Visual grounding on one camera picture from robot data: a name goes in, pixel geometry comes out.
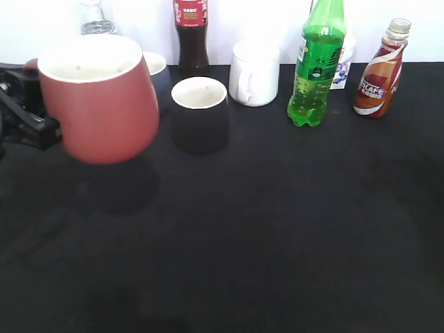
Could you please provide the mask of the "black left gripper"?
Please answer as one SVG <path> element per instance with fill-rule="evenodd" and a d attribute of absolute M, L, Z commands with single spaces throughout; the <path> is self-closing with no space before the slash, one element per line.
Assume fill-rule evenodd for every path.
<path fill-rule="evenodd" d="M 46 113 L 39 75 L 24 65 L 1 63 L 1 160 L 3 144 L 45 151 L 62 141 L 60 123 Z"/>

